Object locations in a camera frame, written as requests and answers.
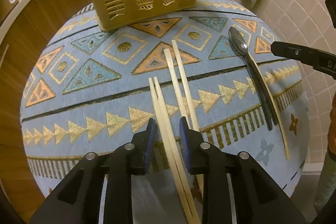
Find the blue patterned table mat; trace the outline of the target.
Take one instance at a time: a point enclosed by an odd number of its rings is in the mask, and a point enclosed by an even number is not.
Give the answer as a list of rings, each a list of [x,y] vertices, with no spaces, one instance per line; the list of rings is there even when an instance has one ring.
[[[32,223],[303,223],[307,95],[276,35],[228,0],[103,31],[68,20],[21,101]]]

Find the small black spoon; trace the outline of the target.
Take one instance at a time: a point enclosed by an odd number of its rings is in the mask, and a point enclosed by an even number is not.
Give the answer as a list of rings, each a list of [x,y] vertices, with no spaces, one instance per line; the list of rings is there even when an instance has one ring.
[[[261,107],[264,113],[267,128],[270,131],[273,129],[273,125],[277,125],[277,124],[274,124],[272,113],[270,111],[268,102],[265,97],[266,91],[260,85],[259,77],[256,71],[252,68],[251,61],[248,59],[249,50],[248,50],[247,43],[245,42],[240,32],[234,27],[229,28],[228,35],[230,38],[232,48],[234,48],[235,51],[241,56],[241,59],[244,60],[247,66],[248,73],[250,74],[250,77],[254,83],[256,92],[258,94],[259,100],[261,102]]]

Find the wooden base cabinets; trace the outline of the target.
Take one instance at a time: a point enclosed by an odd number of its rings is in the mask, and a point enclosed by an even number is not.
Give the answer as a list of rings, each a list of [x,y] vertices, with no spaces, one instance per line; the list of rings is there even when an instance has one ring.
[[[30,0],[1,41],[1,182],[17,214],[29,222],[44,201],[26,160],[19,112],[22,94],[43,49],[91,0]]]

